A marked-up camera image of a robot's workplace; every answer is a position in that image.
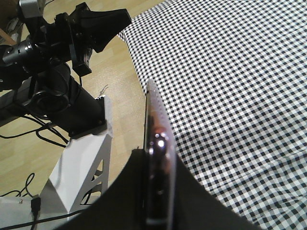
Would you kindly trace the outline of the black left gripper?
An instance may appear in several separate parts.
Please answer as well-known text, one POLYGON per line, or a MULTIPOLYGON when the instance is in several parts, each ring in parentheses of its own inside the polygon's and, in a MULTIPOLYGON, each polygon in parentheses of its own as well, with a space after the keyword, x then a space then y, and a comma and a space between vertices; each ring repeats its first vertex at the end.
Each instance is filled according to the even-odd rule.
POLYGON ((59 64, 72 62, 74 72, 85 76, 92 72, 92 49, 99 53, 123 29, 131 24, 127 9, 90 11, 85 2, 68 15, 56 15, 47 23, 39 14, 33 18, 34 71, 39 73, 59 64))

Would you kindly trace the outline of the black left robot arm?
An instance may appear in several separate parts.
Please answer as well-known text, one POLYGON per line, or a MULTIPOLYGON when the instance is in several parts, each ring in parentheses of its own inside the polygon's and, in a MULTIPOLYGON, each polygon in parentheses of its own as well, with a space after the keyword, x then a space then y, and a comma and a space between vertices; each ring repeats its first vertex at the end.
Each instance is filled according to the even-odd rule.
POLYGON ((0 124, 23 117, 39 124, 34 133, 55 132, 70 137, 45 187, 38 195, 28 186, 16 196, 0 197, 3 230, 49 230, 79 217, 93 207, 108 188, 112 126, 110 99, 94 98, 71 73, 91 73, 93 52, 131 24, 126 9, 92 11, 86 3, 53 23, 43 18, 43 0, 17 3, 19 19, 29 36, 0 47, 0 124))

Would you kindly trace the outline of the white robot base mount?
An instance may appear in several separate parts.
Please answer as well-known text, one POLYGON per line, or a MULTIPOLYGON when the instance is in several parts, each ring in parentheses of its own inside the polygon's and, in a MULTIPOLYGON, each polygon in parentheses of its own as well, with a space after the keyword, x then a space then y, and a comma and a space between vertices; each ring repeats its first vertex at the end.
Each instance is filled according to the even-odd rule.
POLYGON ((53 230, 88 208, 82 200, 89 191, 103 193, 108 189, 111 143, 111 100, 100 96, 105 106, 106 124, 86 136, 71 139, 40 193, 41 206, 37 222, 27 197, 1 197, 2 230, 53 230))

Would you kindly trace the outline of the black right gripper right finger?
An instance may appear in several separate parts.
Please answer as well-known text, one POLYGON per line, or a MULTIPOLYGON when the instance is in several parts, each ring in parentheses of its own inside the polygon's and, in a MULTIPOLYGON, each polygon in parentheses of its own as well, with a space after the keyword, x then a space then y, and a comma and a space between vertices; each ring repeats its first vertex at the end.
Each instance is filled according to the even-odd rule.
POLYGON ((210 195, 177 157, 175 230, 259 230, 210 195))

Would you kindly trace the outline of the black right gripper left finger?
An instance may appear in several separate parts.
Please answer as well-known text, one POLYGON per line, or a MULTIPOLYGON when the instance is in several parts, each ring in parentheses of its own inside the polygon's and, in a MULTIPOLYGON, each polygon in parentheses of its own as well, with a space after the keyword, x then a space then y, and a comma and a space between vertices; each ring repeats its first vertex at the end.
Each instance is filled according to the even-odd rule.
POLYGON ((142 230, 143 149, 134 149, 102 196, 58 230, 142 230))

